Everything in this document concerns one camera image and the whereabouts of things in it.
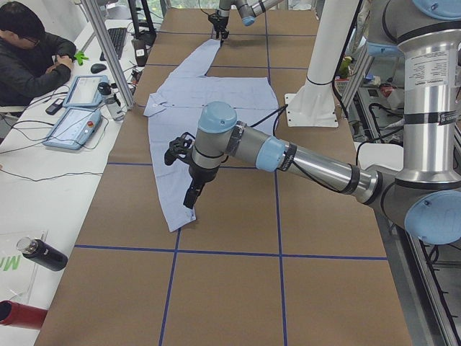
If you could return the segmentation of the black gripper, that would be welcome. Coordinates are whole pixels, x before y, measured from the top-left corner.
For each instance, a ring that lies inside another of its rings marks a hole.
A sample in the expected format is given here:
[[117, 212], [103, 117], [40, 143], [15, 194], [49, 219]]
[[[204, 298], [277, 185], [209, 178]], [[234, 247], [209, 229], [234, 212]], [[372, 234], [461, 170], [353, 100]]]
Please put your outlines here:
[[196, 164], [189, 166], [189, 175], [192, 178], [191, 185], [186, 191], [183, 205], [187, 208], [193, 208], [197, 199], [202, 193], [205, 184], [212, 182], [218, 173], [218, 168], [212, 169], [203, 168]]
[[218, 13], [214, 13], [210, 15], [210, 22], [216, 31], [215, 38], [220, 39], [220, 44], [222, 45], [229, 36], [229, 31], [227, 31], [228, 17], [223, 17]]

